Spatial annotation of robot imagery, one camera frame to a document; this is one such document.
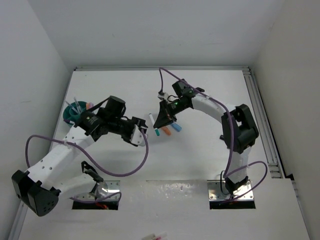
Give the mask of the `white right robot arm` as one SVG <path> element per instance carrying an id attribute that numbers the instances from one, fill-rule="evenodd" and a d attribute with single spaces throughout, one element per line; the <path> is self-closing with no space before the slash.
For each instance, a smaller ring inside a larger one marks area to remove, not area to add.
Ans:
<path id="1" fill-rule="evenodd" d="M 177 121 L 176 115 L 186 109 L 198 110 L 217 120 L 222 126 L 222 139 L 229 149 L 223 178 L 225 188 L 232 195 L 249 179 L 249 154 L 259 137 L 250 108 L 246 104 L 227 107 L 207 95 L 204 89 L 194 88 L 184 79 L 175 82 L 172 88 L 177 96 L 175 100 L 170 100 L 163 90 L 158 92 L 159 113 L 153 127 L 159 129 L 173 124 Z"/>

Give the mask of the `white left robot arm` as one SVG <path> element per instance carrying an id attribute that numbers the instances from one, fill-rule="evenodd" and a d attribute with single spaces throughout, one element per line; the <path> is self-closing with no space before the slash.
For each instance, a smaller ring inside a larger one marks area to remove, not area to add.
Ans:
<path id="1" fill-rule="evenodd" d="M 141 163 L 128 173 L 112 173 L 103 169 L 85 149 L 108 133 L 121 136 L 126 143 L 135 147 L 147 148 L 149 144 L 146 121 L 138 117 L 127 118 L 125 111 L 125 101 L 111 95 L 82 112 L 66 136 L 62 140 L 54 141 L 56 146 L 45 157 L 33 166 L 29 165 L 26 171 L 17 170 L 12 175 L 17 197 L 39 217 L 51 212 L 62 198 L 101 207 L 114 196 L 120 201 L 122 193 L 111 192 L 97 171 L 122 178 L 133 175 L 144 164 Z M 79 153 L 83 153 L 92 164 L 83 161 L 81 175 L 59 181 L 61 173 Z"/>

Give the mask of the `green capped white marker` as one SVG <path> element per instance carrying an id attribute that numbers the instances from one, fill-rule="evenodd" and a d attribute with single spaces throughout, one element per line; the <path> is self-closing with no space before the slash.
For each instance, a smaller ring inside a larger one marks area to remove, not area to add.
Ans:
<path id="1" fill-rule="evenodd" d="M 159 129 L 157 127 L 155 127 L 155 119 L 154 119 L 153 115 L 151 113 L 149 113 L 148 116 L 150 118 L 150 121 L 152 123 L 152 127 L 153 127 L 153 129 L 155 131 L 156 136 L 159 137 L 160 136 L 160 132 L 159 132 Z"/>

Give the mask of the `clear purple ballpoint pen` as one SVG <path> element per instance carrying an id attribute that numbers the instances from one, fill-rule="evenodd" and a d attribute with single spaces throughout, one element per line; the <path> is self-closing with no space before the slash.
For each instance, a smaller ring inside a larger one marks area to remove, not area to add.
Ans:
<path id="1" fill-rule="evenodd" d="M 79 113 L 78 110 L 76 108 L 74 108 L 68 101 L 64 101 L 75 113 Z"/>

